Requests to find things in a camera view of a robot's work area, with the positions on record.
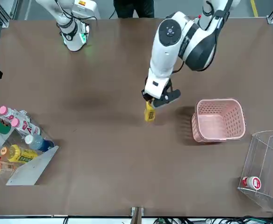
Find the blue bottle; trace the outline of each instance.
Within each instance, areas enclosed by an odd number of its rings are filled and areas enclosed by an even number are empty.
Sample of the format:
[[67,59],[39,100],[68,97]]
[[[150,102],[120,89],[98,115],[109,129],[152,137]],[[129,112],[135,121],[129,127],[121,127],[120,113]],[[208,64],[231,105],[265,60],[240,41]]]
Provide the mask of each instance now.
[[30,149],[39,150],[41,152],[48,151],[49,147],[54,147],[52,141],[43,139],[39,134],[29,134],[25,137],[25,143]]

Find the white panel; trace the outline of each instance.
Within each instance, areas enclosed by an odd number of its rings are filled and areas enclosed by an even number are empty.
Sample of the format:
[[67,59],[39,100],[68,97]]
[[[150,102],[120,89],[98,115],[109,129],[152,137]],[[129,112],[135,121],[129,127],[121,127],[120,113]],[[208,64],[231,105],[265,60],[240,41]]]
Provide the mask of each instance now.
[[34,185],[57,149],[58,146],[54,146],[47,152],[19,167],[10,177],[6,185]]

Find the pink basket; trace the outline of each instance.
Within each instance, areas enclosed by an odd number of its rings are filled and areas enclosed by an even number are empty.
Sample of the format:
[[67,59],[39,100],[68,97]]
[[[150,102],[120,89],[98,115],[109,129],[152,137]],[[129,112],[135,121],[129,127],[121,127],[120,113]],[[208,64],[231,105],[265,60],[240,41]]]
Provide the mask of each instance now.
[[193,136],[197,142],[236,140],[244,136],[244,113],[235,99],[200,100],[192,118]]

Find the green light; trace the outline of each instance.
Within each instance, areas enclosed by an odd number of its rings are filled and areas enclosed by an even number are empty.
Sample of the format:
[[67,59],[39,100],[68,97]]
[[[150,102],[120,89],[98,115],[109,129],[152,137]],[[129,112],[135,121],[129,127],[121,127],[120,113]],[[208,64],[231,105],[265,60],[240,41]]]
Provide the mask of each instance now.
[[86,43],[86,34],[80,34],[81,41]]

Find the black pants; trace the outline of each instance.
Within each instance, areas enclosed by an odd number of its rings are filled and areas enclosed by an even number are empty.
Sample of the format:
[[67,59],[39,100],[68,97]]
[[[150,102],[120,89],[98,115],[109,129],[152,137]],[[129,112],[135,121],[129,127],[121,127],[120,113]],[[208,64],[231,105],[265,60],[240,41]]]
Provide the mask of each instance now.
[[118,18],[131,18],[133,11],[139,18],[154,18],[154,0],[114,0]]

